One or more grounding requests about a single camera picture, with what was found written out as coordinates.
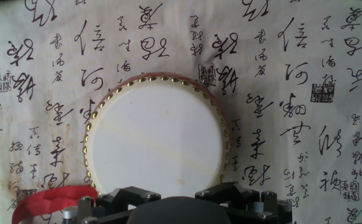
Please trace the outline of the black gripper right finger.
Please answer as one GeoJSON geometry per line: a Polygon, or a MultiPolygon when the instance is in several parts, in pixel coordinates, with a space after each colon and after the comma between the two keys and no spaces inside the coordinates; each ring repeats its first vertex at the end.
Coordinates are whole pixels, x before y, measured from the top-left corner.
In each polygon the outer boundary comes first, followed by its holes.
{"type": "Polygon", "coordinates": [[[270,190],[224,182],[196,192],[195,198],[219,205],[230,223],[292,224],[292,203],[270,190]]]}

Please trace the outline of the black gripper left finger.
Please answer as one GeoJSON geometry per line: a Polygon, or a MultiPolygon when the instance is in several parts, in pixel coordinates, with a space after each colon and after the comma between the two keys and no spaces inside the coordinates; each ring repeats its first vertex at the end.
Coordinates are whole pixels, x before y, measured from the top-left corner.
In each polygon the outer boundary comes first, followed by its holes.
{"type": "Polygon", "coordinates": [[[137,187],[114,189],[97,197],[82,196],[77,204],[62,210],[63,224],[126,223],[132,210],[145,203],[161,199],[161,194],[137,187]]]}

